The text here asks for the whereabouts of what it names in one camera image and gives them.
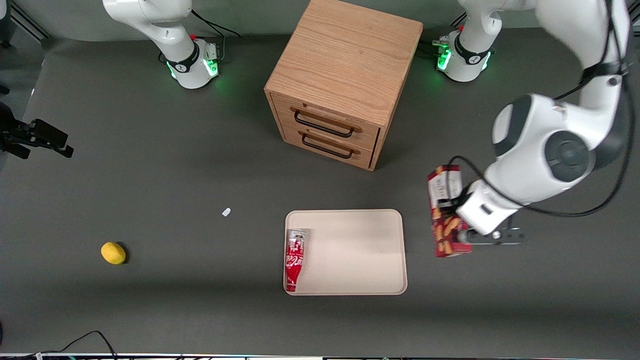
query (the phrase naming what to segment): red box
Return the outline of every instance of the red box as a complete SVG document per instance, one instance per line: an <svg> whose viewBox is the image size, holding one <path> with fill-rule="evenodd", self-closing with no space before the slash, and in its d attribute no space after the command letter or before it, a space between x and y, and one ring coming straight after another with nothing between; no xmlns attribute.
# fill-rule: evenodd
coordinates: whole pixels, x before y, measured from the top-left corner
<svg viewBox="0 0 640 360"><path fill-rule="evenodd" d="M427 180L429 204L431 208L431 232L433 233L436 258L450 258L471 252L471 245L458 241L458 233L469 226L455 213L443 212L438 200L447 200L447 172L449 173L449 191L451 197L462 192L462 176L459 165L439 166Z"/></svg>

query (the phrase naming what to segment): red bottle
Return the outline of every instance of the red bottle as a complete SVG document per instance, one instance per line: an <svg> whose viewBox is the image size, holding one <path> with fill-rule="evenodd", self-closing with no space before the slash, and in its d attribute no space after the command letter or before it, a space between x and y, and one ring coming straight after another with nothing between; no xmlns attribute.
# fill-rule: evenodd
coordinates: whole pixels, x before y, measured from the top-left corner
<svg viewBox="0 0 640 360"><path fill-rule="evenodd" d="M300 229L289 230L285 271L287 274L287 291L295 292L298 276L302 270L302 259L305 255L305 239L307 232Z"/></svg>

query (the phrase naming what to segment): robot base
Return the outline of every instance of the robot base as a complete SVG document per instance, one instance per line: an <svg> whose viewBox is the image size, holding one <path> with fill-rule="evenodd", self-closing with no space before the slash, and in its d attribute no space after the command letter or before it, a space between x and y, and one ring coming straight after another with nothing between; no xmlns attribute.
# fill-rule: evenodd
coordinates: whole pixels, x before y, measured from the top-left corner
<svg viewBox="0 0 640 360"><path fill-rule="evenodd" d="M464 57L458 54L455 47L452 46L458 34L460 34L460 31L452 31L449 34L440 37L440 41L434 42L434 45L442 48L441 54L438 57L438 63L436 64L436 70L442 71L454 81L466 83L475 80L486 68L491 52L489 52L484 59L480 59L476 64L467 64Z"/></svg>
<svg viewBox="0 0 640 360"><path fill-rule="evenodd" d="M218 76L218 50L215 44L209 44L201 39L194 40L200 48L200 57L194 63L189 72L177 72L169 66L171 76L178 83L187 89L202 88L210 82L211 79Z"/></svg>

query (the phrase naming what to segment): wooden top surface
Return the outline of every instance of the wooden top surface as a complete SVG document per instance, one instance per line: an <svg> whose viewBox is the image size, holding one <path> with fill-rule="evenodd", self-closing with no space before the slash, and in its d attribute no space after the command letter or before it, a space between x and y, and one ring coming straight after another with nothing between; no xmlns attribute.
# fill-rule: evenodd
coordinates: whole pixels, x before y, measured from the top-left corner
<svg viewBox="0 0 640 360"><path fill-rule="evenodd" d="M265 89L386 126L422 23L311 0Z"/></svg>

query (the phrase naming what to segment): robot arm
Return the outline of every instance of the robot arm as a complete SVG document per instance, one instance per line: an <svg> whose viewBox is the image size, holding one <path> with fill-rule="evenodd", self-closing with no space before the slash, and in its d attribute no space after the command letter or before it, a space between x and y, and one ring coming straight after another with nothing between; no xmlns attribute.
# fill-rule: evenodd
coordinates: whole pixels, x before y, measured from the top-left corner
<svg viewBox="0 0 640 360"><path fill-rule="evenodd" d="M605 0L538 0L538 19L577 55L586 85L579 106L530 94L498 114L493 127L497 160L484 177L520 204L541 201L575 186L592 171L610 164L625 144L617 110L629 17L624 0L608 1L612 1L613 28ZM521 208L483 180L473 183L469 191L471 195L457 213L481 234L490 233Z"/></svg>
<svg viewBox="0 0 640 360"><path fill-rule="evenodd" d="M444 47L437 69L452 80L467 82L480 75L490 48L502 29L498 11L535 8L537 0L458 0L467 11L465 31L454 30L434 42Z"/></svg>
<svg viewBox="0 0 640 360"><path fill-rule="evenodd" d="M200 88L218 75L216 46L192 40L178 21L191 13L191 0L102 0L114 20L148 36L185 88Z"/></svg>

